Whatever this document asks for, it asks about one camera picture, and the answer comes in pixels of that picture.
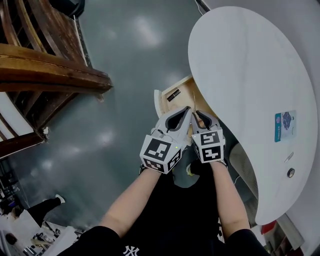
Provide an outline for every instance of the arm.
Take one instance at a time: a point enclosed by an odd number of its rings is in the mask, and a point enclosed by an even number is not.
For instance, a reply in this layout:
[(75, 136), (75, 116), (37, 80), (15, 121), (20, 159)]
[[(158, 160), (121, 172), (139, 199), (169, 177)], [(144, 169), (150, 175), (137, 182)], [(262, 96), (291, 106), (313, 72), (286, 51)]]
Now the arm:
[(218, 213), (223, 235), (228, 239), (238, 230), (250, 229), (247, 212), (227, 168), (220, 162), (211, 162), (216, 190)]
[(100, 226), (115, 231), (123, 237), (145, 208), (161, 173), (145, 169), (119, 196), (103, 217)]

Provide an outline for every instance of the white oval table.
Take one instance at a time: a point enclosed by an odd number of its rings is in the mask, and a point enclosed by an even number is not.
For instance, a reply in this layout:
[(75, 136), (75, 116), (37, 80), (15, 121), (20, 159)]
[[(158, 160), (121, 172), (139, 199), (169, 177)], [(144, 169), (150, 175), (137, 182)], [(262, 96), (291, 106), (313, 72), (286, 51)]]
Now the white oval table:
[[(251, 162), (258, 186), (256, 223), (276, 220), (298, 199), (315, 157), (317, 107), (303, 62), (276, 26), (233, 6), (198, 20), (188, 56), (200, 92)], [(288, 111), (296, 111), (295, 137), (275, 142), (275, 114)]]

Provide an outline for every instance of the gray floor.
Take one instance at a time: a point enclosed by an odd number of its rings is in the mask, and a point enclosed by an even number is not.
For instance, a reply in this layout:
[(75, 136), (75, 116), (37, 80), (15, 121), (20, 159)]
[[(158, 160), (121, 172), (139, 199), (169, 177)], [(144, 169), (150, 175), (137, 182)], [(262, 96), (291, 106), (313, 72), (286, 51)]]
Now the gray floor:
[(67, 203), (50, 221), (83, 229), (99, 222), (138, 174), (144, 137), (158, 120), (154, 89), (190, 74), (188, 40), (199, 18), (194, 0), (86, 1), (84, 41), (114, 88), (103, 103), (76, 98), (49, 124), (48, 143), (11, 157), (26, 205), (59, 193)]

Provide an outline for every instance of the red object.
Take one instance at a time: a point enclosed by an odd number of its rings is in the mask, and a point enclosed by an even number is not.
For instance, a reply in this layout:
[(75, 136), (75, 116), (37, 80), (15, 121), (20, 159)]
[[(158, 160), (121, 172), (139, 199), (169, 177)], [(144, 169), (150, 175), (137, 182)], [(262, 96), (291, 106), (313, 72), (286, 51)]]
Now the red object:
[(261, 235), (264, 235), (265, 233), (268, 233), (270, 230), (273, 230), (277, 221), (272, 221), (269, 224), (263, 225), (261, 228)]

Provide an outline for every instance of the blue sticker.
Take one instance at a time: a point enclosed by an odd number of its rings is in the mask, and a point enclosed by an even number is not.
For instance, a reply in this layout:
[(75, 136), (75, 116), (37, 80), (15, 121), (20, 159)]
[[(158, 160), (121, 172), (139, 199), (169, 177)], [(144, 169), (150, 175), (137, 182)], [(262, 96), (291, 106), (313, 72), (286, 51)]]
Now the blue sticker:
[(274, 141), (280, 142), (296, 136), (297, 112), (287, 111), (274, 116)]

